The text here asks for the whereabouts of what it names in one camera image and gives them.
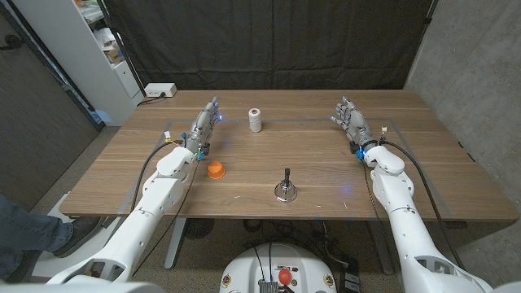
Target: black knob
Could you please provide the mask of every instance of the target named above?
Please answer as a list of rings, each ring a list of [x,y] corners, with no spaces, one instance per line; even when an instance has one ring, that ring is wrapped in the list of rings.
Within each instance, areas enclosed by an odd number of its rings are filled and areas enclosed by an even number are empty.
[[[284,170],[284,185],[289,186],[290,185],[290,169],[286,168]]]

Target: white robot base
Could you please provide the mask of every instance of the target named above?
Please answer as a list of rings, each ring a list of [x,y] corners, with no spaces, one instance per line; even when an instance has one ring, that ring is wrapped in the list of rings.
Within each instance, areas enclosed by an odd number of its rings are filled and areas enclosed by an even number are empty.
[[[336,292],[336,285],[330,269],[313,253],[287,243],[266,243],[232,260],[222,274],[219,290],[220,293],[280,291],[329,293]]]

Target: electrical outlet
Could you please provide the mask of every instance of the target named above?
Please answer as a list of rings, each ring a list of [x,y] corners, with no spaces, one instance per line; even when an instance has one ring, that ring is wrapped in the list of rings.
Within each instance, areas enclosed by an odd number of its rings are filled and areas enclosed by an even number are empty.
[[[177,87],[174,83],[149,83],[145,87],[148,98],[159,97],[161,93],[164,93],[165,97],[173,97],[176,91]]]

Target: jeans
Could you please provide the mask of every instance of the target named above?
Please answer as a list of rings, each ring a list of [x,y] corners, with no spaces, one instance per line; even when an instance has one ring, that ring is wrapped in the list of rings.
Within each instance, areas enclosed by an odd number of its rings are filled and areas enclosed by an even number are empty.
[[[72,223],[26,212],[0,194],[0,278],[20,265],[24,250],[53,252],[72,236]]]

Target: red button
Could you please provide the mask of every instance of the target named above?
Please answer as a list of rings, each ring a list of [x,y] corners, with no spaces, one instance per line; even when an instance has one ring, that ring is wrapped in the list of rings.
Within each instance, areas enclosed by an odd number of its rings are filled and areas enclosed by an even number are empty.
[[[278,273],[278,281],[283,285],[289,285],[291,283],[291,272],[287,269],[282,269]]]

